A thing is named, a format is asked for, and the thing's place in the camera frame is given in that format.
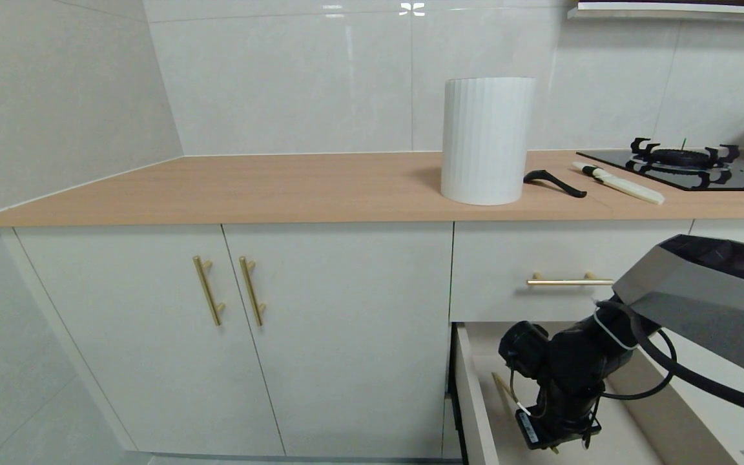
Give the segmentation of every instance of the gold handle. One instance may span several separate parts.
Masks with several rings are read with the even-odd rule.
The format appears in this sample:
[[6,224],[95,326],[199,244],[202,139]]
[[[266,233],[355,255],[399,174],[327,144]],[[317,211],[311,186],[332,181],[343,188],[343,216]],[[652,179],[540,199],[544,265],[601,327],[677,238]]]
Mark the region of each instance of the gold handle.
[[215,326],[220,326],[220,314],[225,309],[225,302],[214,303],[212,289],[209,287],[209,279],[206,278],[206,270],[212,267],[212,261],[203,262],[200,256],[194,256],[194,267],[197,268],[197,276],[200,277],[200,285],[203,286],[203,294],[206,295],[206,301],[209,303],[209,309],[212,311],[212,318]]
[[240,269],[243,271],[243,280],[245,280],[245,289],[249,292],[251,309],[254,309],[254,319],[257,320],[257,326],[263,326],[263,312],[266,310],[265,304],[257,303],[257,296],[254,295],[254,285],[251,283],[251,270],[254,269],[254,262],[249,262],[244,256],[240,257]]
[[595,274],[588,271],[582,280],[545,280],[541,273],[533,273],[532,279],[527,281],[528,285],[614,285],[614,280],[597,278]]

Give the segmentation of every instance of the kitchen counter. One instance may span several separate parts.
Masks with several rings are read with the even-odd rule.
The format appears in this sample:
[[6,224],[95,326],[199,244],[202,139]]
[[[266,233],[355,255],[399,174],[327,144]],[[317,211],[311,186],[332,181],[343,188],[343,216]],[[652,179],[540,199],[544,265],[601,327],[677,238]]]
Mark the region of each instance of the kitchen counter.
[[528,171],[548,170],[585,198],[544,183],[479,207],[440,194],[438,152],[190,156],[5,209],[0,227],[744,218],[744,192],[685,192],[604,166],[665,195],[653,205],[570,168],[579,160],[573,150],[531,151]]

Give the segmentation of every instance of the black glass cooktop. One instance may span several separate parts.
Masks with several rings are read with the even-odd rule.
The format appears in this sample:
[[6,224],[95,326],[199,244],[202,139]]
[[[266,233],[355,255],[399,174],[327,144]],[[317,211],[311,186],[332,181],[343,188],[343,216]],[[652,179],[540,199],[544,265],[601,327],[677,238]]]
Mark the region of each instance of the black glass cooktop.
[[685,191],[744,191],[744,147],[666,148],[636,138],[631,150],[581,150],[579,155]]

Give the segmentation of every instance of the white cylindrical container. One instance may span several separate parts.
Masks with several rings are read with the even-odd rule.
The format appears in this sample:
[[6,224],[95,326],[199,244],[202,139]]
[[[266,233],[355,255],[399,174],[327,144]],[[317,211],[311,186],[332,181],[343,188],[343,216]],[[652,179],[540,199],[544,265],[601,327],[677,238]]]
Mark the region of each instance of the white cylindrical container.
[[473,205],[522,196],[534,92],[534,77],[446,82],[440,193]]

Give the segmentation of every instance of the open drawer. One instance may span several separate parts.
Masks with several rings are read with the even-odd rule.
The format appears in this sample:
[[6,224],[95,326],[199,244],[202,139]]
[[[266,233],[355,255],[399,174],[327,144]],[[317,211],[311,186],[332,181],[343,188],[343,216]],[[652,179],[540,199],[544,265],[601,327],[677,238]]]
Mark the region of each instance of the open drawer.
[[[550,450],[529,450],[514,418],[515,406],[496,385],[495,371],[509,382],[509,368],[498,354],[499,340],[512,323],[457,324],[453,329],[451,386],[455,423],[464,463],[469,465],[614,464],[744,465],[741,453],[719,441],[671,386],[644,400],[602,399],[602,431],[589,450],[581,441]],[[541,324],[552,335],[569,323]],[[635,393],[658,383],[660,373],[638,351],[608,377],[608,391]],[[516,394],[534,404],[538,385],[515,377]]]

